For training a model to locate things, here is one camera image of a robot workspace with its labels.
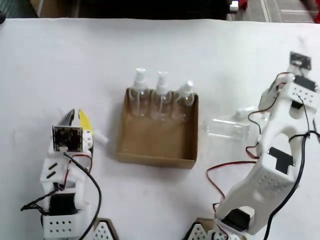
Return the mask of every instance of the clear plastic bottle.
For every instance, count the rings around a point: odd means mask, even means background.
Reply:
[[[192,105],[195,101],[195,96],[192,92],[193,86],[194,83],[188,81],[173,95],[172,119],[179,123],[185,123],[190,118]]]
[[[167,72],[158,73],[156,89],[151,94],[151,118],[164,121],[171,113],[172,94],[168,91]]]
[[[150,90],[147,87],[145,72],[143,68],[136,69],[134,84],[129,90],[130,111],[136,117],[143,117],[149,113]]]

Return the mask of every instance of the robotic arm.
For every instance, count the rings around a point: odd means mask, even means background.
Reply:
[[[285,77],[278,75],[262,94],[259,110],[272,107],[269,122],[257,139],[259,159],[216,209],[216,222],[228,232],[238,236],[256,234],[292,190],[302,164],[303,140],[294,136],[308,133],[306,116],[312,120],[319,103],[316,83],[306,78],[309,70],[310,58],[292,52]],[[272,147],[279,134],[288,137],[291,154]],[[243,210],[244,206],[252,208],[254,213]]]

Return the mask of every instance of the white table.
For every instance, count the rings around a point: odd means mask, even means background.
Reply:
[[[310,78],[320,77],[320,26],[130,19],[7,19],[0,26],[1,162],[0,234],[42,239],[37,211],[22,205],[42,196],[39,182],[51,126],[81,107],[93,127],[110,139],[94,148],[92,174],[121,240],[179,240],[197,217],[213,216],[220,199],[205,179],[213,165],[246,159],[244,151],[206,135],[205,121],[258,105],[262,91],[288,67],[289,52],[312,57]],[[119,163],[114,147],[126,87],[135,68],[168,71],[170,88],[194,80],[199,94],[198,158],[192,170]],[[301,185],[273,220],[270,240],[317,239],[320,228],[319,146],[308,140]],[[219,169],[212,178],[225,192],[251,166]],[[88,184],[87,198],[97,192]],[[261,240],[264,229],[253,239]]]

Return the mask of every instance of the open cardboard box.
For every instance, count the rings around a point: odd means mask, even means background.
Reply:
[[[185,123],[172,118],[155,121],[130,113],[129,88],[125,92],[117,143],[120,162],[156,167],[191,169],[198,151],[198,95],[194,95],[191,117]]]

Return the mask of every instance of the white spray nozzle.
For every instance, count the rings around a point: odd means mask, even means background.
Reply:
[[[167,94],[168,92],[168,83],[167,83],[167,72],[166,71],[159,71],[158,72],[158,82],[156,84],[156,92],[158,94]]]
[[[192,93],[192,88],[194,83],[192,81],[187,81],[184,85],[179,88],[179,94],[181,97],[186,98]]]
[[[146,81],[146,70],[144,68],[137,68],[133,87],[138,90],[146,89]]]

